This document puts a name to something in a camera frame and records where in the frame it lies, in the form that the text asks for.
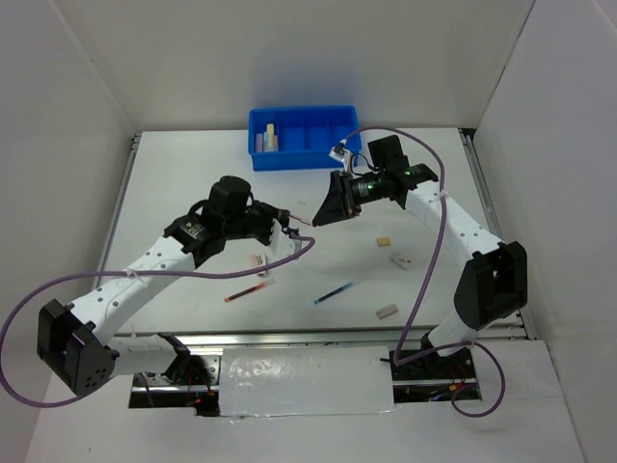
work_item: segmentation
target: gray wall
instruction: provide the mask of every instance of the gray wall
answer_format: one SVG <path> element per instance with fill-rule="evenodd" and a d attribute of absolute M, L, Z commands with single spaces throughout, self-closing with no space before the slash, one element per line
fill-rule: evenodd
<path fill-rule="evenodd" d="M 616 0 L 538 0 L 476 137 L 590 462 L 615 461 L 615 13 Z"/>
<path fill-rule="evenodd" d="M 58 0 L 140 129 L 242 128 L 351 103 L 365 123 L 477 126 L 532 0 Z"/>
<path fill-rule="evenodd" d="M 35 286 L 95 268 L 130 135 L 47 2 L 0 2 L 0 319 Z M 43 296 L 73 298 L 89 283 Z M 2 355 L 9 380 L 42 399 L 35 355 L 41 299 Z M 25 458 L 39 411 L 0 391 L 0 461 Z"/>

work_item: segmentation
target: purple cable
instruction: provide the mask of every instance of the purple cable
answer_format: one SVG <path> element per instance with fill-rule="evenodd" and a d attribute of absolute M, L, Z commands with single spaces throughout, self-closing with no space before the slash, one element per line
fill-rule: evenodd
<path fill-rule="evenodd" d="M 150 386 L 148 385 L 148 380 L 143 373 L 138 373 L 137 376 L 144 383 L 144 387 L 146 388 L 146 397 L 148 398 L 148 403 L 150 404 L 150 408 L 154 408 L 154 399 L 152 398 L 152 391 L 150 390 Z"/>
<path fill-rule="evenodd" d="M 442 159 L 439 157 L 439 155 L 435 152 L 435 150 L 433 150 L 428 144 L 426 144 L 426 142 L 420 140 L 419 138 L 417 138 L 416 136 L 412 135 L 411 133 L 405 132 L 404 130 L 399 130 L 398 128 L 393 128 L 393 127 L 386 127 L 386 126 L 382 126 L 382 125 L 371 125 L 369 127 L 361 127 L 358 128 L 356 130 L 354 130 L 353 132 L 351 132 L 349 135 L 347 135 L 347 137 L 345 137 L 345 140 L 349 140 L 351 137 L 364 132 L 366 130 L 386 130 L 389 132 L 394 132 L 397 133 L 398 135 L 402 135 L 404 137 L 409 138 L 410 140 L 413 140 L 414 142 L 418 143 L 419 145 L 421 145 L 422 147 L 424 147 L 426 150 L 428 150 L 431 155 L 435 158 L 435 160 L 437 161 L 437 163 L 440 166 L 440 192 L 443 192 L 444 189 L 444 185 L 445 185 L 445 166 L 443 165 L 443 161 Z M 493 404 L 493 406 L 491 408 L 489 408 L 487 411 L 485 412 L 481 412 L 481 413 L 477 413 L 477 414 L 473 414 L 473 413 L 469 413 L 469 412 L 465 412 L 464 410 L 461 410 L 458 405 L 456 405 L 454 403 L 454 400 L 456 398 L 456 396 L 463 390 L 463 389 L 467 389 L 469 386 L 464 386 L 461 389 L 457 389 L 454 394 L 452 395 L 452 406 L 454 407 L 454 409 L 459 412 L 461 415 L 464 415 L 466 417 L 469 418 L 483 418 L 486 417 L 487 415 L 490 415 L 491 413 L 493 413 L 497 407 L 501 404 L 501 401 L 503 400 L 503 397 L 505 395 L 505 375 L 503 374 L 503 368 L 501 368 L 501 365 L 499 364 L 499 361 L 497 360 L 497 358 L 495 357 L 495 355 L 493 355 L 493 353 L 484 345 L 478 343 L 478 342 L 471 342 L 471 341 L 461 341 L 461 342 L 455 342 L 452 344 L 444 344 L 444 345 L 440 345 L 437 347 L 433 347 L 430 349 L 426 349 L 423 350 L 421 352 L 418 352 L 414 355 L 411 355 L 405 359 L 400 359 L 400 355 L 401 355 L 401 350 L 403 348 L 403 344 L 405 343 L 405 340 L 407 339 L 407 335 L 409 334 L 409 332 L 412 329 L 412 325 L 414 324 L 414 320 L 416 319 L 417 313 L 420 309 L 420 306 L 422 305 L 422 301 L 424 300 L 424 295 L 426 294 L 426 290 L 428 289 L 429 283 L 431 282 L 431 278 L 433 277 L 433 272 L 435 271 L 435 267 L 437 265 L 437 259 L 440 256 L 440 251 L 442 249 L 442 245 L 443 245 L 443 237 L 445 236 L 445 226 L 447 224 L 447 208 L 445 206 L 445 197 L 441 196 L 440 198 L 440 203 L 442 205 L 442 220 L 440 221 L 440 229 L 439 232 L 437 234 L 437 242 L 435 243 L 435 249 L 433 250 L 433 256 L 431 256 L 431 261 L 428 265 L 428 268 L 426 269 L 426 274 L 424 275 L 424 280 L 422 281 L 422 285 L 420 287 L 420 291 L 417 294 L 417 298 L 416 301 L 414 302 L 414 306 L 412 307 L 412 311 L 409 314 L 409 318 L 407 319 L 407 323 L 405 324 L 405 327 L 403 328 L 403 332 L 401 333 L 400 338 L 398 339 L 398 343 L 396 344 L 396 348 L 394 349 L 394 356 L 392 359 L 392 362 L 397 365 L 397 366 L 401 366 L 401 365 L 405 365 L 408 364 L 410 362 L 413 362 L 415 360 L 421 359 L 422 357 L 425 357 L 427 355 L 430 355 L 434 352 L 438 352 L 440 350 L 449 348 L 449 347 L 462 347 L 462 346 L 466 346 L 466 345 L 471 345 L 471 344 L 475 344 L 478 347 L 480 347 L 482 350 L 484 350 L 487 355 L 491 358 L 491 360 L 495 363 L 497 370 L 499 372 L 499 379 L 501 381 L 501 390 L 499 393 L 499 396 L 495 402 L 495 404 Z"/>
<path fill-rule="evenodd" d="M 242 270 L 239 272 L 231 272 L 231 273 L 200 273 L 200 272 L 189 272 L 189 271 L 174 271 L 174 270 L 144 270 L 138 272 L 138 275 L 145 277 L 190 277 L 190 278 L 205 278 L 208 280 L 229 280 L 232 278 L 241 278 L 247 277 L 249 275 L 253 275 L 259 272 L 264 272 L 267 270 L 271 270 L 273 268 L 280 267 L 281 265 L 285 265 L 286 263 L 291 262 L 292 260 L 298 259 L 304 254 L 306 254 L 310 249 L 315 245 L 315 238 L 310 236 L 299 236 L 296 234 L 291 234 L 291 238 L 297 239 L 298 241 L 306 241 L 308 245 L 297 253 L 292 254 L 291 256 L 287 256 L 286 258 L 279 259 L 275 262 L 268 263 L 266 265 L 262 265 L 261 267 L 251 268 L 249 270 Z M 7 380 L 7 377 L 4 374 L 4 369 L 2 367 L 2 350 L 4 348 L 4 342 L 7 338 L 7 333 L 9 332 L 9 328 L 13 323 L 17 314 L 24 308 L 28 302 L 30 302 L 34 297 L 41 294 L 47 289 L 50 289 L 53 286 L 60 285 L 62 283 L 71 282 L 73 280 L 82 280 L 86 278 L 96 278 L 96 277 L 126 277 L 125 271 L 120 270 L 102 270 L 97 272 L 84 272 L 84 273 L 73 273 L 72 275 L 66 275 L 64 277 L 56 278 L 54 280 L 50 280 L 47 283 L 37 287 L 30 294 L 25 296 L 19 303 L 14 307 L 14 309 L 9 313 L 9 316 L 5 320 L 2 325 L 2 329 L 0 329 L 0 385 L 4 388 L 8 395 L 17 400 L 18 402 L 23 403 L 24 405 L 29 405 L 31 407 L 36 408 L 57 408 L 64 407 L 65 405 L 70 405 L 71 403 L 76 402 L 77 400 L 81 400 L 88 395 L 80 395 L 72 398 L 68 398 L 67 400 L 61 400 L 59 402 L 39 402 L 37 400 L 31 400 L 30 398 L 24 397 L 20 393 L 18 393 L 13 386 Z"/>

